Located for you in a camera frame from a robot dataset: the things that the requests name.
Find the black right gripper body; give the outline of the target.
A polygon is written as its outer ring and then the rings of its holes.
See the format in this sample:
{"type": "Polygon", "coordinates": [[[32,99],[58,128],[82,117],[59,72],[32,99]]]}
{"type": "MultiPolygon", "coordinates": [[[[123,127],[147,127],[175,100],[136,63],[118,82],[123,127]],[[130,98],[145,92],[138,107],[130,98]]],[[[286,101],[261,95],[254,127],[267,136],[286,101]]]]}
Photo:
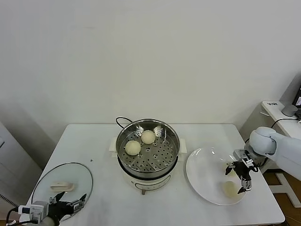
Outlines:
{"type": "Polygon", "coordinates": [[[234,171],[241,180],[251,180],[250,171],[258,172],[258,166],[252,159],[234,161],[234,171]]]}

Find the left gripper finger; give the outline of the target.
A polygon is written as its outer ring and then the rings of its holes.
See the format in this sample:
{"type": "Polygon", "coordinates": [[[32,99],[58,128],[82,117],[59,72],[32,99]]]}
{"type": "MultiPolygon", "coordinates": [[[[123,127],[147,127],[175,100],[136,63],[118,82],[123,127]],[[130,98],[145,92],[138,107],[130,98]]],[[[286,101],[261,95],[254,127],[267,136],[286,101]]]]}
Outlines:
{"type": "Polygon", "coordinates": [[[57,203],[64,196],[64,194],[65,194],[65,192],[60,192],[56,196],[50,197],[49,202],[50,203],[57,203]]]}
{"type": "Polygon", "coordinates": [[[87,194],[84,194],[79,200],[75,200],[70,203],[70,206],[72,207],[74,212],[78,212],[82,208],[84,208],[86,202],[86,196],[87,194]]]}

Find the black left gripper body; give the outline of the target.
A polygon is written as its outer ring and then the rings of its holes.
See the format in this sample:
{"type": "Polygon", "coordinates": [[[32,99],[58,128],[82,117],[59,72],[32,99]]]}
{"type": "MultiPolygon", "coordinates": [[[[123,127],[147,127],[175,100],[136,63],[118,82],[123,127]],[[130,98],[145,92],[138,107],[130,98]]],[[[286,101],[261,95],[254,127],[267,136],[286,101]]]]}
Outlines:
{"type": "Polygon", "coordinates": [[[48,208],[48,216],[54,221],[60,221],[66,215],[73,214],[73,207],[67,204],[68,202],[57,202],[50,204],[48,208]]]}

